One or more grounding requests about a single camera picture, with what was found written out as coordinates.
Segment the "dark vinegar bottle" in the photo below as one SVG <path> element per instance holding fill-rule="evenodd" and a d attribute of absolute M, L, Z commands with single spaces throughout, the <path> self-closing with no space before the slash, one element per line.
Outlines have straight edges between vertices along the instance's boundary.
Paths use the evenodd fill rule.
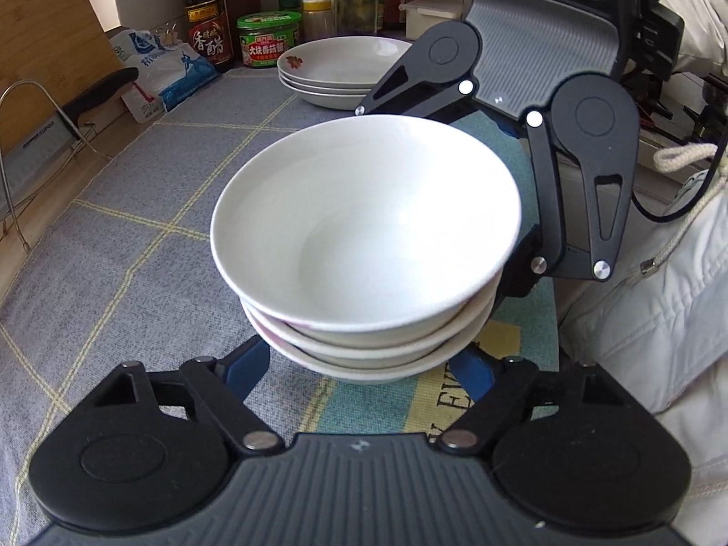
<path fill-rule="evenodd" d="M 186 0 L 187 41 L 219 71 L 233 66 L 226 0 Z"/>

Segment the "white plastic box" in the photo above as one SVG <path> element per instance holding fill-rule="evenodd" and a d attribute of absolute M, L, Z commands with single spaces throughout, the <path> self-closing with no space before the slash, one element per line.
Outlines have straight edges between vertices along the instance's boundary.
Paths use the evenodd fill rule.
<path fill-rule="evenodd" d="M 411 0 L 401 4 L 400 11 L 405 14 L 406 38 L 416 41 L 435 25 L 460 20 L 463 5 L 447 0 Z"/>

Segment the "white floral bowl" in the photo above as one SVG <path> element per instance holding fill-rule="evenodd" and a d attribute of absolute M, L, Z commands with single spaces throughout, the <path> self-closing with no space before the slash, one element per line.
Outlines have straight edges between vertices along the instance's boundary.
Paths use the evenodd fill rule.
<path fill-rule="evenodd" d="M 260 323 L 265 324 L 279 337 L 302 350 L 311 351 L 315 356 L 342 359 L 398 358 L 399 356 L 419 355 L 426 349 L 432 350 L 440 343 L 443 343 L 444 340 L 450 339 L 454 334 L 463 330 L 471 317 L 476 316 L 490 299 L 495 299 L 501 278 L 502 271 L 499 271 L 442 327 L 430 332 L 430 334 L 423 335 L 421 338 L 409 341 L 404 340 L 404 334 L 402 333 L 384 332 L 385 339 L 380 341 L 352 340 L 351 335 L 343 334 L 342 340 L 338 340 L 336 343 L 327 343 L 327 341 L 315 339 L 311 335 L 298 332 L 280 319 L 265 316 L 256 309 L 248 307 L 244 302 L 241 302 L 241 304 L 243 308 L 250 309 Z"/>
<path fill-rule="evenodd" d="M 423 118 L 340 118 L 248 160 L 212 213 L 242 302 L 301 332 L 428 333 L 496 278 L 522 202 L 494 151 Z"/>
<path fill-rule="evenodd" d="M 464 329 L 457 332 L 448 340 L 444 340 L 432 350 L 426 349 L 415 356 L 399 356 L 398 358 L 369 358 L 369 359 L 342 359 L 324 358 L 315 356 L 311 351 L 305 351 L 289 343 L 260 323 L 252 311 L 247 307 L 243 312 L 252 323 L 255 332 L 276 353 L 285 356 L 295 364 L 316 374 L 332 377 L 337 381 L 349 383 L 389 383 L 400 381 L 406 377 L 423 374 L 434 369 L 444 362 L 454 358 L 471 343 L 490 317 L 495 300 L 490 299 L 476 315 L 470 318 Z"/>

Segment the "white plate with stain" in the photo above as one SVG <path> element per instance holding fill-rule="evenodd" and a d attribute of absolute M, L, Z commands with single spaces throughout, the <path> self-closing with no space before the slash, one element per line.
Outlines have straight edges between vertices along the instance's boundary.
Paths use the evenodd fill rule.
<path fill-rule="evenodd" d="M 288 78 L 284 74 L 278 74 L 278 78 L 285 86 L 291 86 L 295 90 L 313 92 L 314 94 L 327 94 L 327 95 L 344 95 L 344 96 L 364 96 L 366 95 L 373 85 L 368 87 L 341 87 L 334 85 L 311 85 L 304 84 L 301 81 L 296 81 Z"/>

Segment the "blue white salt bag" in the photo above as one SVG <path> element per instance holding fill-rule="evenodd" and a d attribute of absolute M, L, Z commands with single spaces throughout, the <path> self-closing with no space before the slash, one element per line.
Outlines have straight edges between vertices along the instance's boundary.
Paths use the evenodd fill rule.
<path fill-rule="evenodd" d="M 172 111 L 220 74 L 187 43 L 163 45 L 152 32 L 122 30 L 110 40 L 118 59 L 138 76 L 122 95 L 133 118 L 147 123 Z"/>

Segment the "metal binder clips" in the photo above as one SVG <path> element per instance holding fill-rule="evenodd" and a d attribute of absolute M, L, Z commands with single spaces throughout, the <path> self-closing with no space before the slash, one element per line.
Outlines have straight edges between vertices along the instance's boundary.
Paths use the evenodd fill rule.
<path fill-rule="evenodd" d="M 179 43 L 178 25 L 174 21 L 154 27 L 152 33 L 164 47 L 174 47 Z"/>

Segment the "green lid sauce jar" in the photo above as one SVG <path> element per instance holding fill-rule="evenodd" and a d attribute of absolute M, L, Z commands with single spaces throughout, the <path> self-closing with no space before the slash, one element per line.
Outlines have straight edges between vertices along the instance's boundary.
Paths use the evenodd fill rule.
<path fill-rule="evenodd" d="M 243 64 L 249 68 L 275 66 L 281 54 L 300 43 L 301 20 L 297 11 L 266 11 L 238 17 Z"/>

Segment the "white fruit plate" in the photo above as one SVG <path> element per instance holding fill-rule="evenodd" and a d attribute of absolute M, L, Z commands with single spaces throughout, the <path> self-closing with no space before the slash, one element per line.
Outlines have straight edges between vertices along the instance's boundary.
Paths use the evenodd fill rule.
<path fill-rule="evenodd" d="M 282 81 L 281 84 L 283 84 L 286 89 L 295 92 L 301 100 L 328 110 L 354 111 L 360 104 L 362 104 L 362 101 L 366 96 L 366 94 L 341 94 L 340 92 L 325 94 L 324 92 L 303 90 L 300 89 L 300 87 L 293 86 L 285 83 L 284 81 Z"/>
<path fill-rule="evenodd" d="M 374 85 L 410 48 L 410 42 L 388 37 L 331 37 L 291 48 L 276 66 L 281 75 L 306 85 Z"/>

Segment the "clear glass bottle red cap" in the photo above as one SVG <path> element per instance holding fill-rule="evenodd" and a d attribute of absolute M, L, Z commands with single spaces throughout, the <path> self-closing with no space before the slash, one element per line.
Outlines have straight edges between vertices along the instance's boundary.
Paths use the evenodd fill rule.
<path fill-rule="evenodd" d="M 339 36 L 374 36 L 379 0 L 336 0 Z"/>

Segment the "grey blue checked cloth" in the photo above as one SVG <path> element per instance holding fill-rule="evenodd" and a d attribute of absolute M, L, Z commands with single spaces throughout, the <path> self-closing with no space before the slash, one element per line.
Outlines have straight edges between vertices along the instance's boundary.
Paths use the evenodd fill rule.
<path fill-rule="evenodd" d="M 176 370 L 222 358 L 255 330 L 213 262 L 208 230 L 225 184 L 286 134 L 350 116 L 291 94 L 275 71 L 236 69 L 139 136 L 69 203 L 20 268 L 1 243 L 1 544 L 47 525 L 28 483 L 33 451 L 122 361 Z M 551 280 L 506 299 L 479 340 L 558 370 Z M 272 351 L 246 400 L 286 441 L 296 433 L 432 436 L 471 405 L 448 367 L 383 386 L 340 383 Z"/>

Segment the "yellow lid spice jar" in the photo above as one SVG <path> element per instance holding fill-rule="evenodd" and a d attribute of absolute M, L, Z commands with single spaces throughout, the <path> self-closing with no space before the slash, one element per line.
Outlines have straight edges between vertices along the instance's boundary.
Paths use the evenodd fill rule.
<path fill-rule="evenodd" d="M 333 37 L 337 32 L 333 0 L 302 0 L 302 31 L 306 42 Z"/>

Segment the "green lid small jar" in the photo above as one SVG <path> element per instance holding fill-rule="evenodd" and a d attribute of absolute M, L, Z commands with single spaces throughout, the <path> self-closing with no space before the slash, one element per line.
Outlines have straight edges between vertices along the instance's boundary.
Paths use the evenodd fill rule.
<path fill-rule="evenodd" d="M 301 0 L 278 0 L 278 7 L 279 7 L 280 11 L 301 12 L 302 1 Z"/>

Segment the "black handled kitchen knife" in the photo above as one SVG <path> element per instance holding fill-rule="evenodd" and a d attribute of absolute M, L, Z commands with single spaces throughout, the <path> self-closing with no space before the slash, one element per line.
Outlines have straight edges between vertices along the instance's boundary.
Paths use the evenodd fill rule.
<path fill-rule="evenodd" d="M 120 90 L 130 86 L 138 75 L 139 71 L 136 68 L 114 71 L 63 106 L 59 106 L 47 89 L 35 80 L 17 80 L 11 84 L 2 94 L 1 102 L 5 102 L 7 96 L 14 90 L 32 86 L 45 96 L 45 101 L 53 106 L 54 113 L 39 126 L 32 127 L 28 134 L 10 149 L 9 154 L 2 153 L 1 186 L 5 195 L 5 207 L 10 207 L 9 202 L 17 206 L 20 203 L 19 194 L 40 175 L 40 169 L 56 159 L 61 151 L 76 142 L 84 143 L 80 131 L 80 117 L 84 113 L 95 110 L 111 100 Z"/>

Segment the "bamboo cutting board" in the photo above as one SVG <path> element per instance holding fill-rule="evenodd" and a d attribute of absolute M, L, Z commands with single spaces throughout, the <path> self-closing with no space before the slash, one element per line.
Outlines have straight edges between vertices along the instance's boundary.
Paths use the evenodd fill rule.
<path fill-rule="evenodd" d="M 1 0 L 1 86 L 35 80 L 64 105 L 122 68 L 89 0 Z"/>

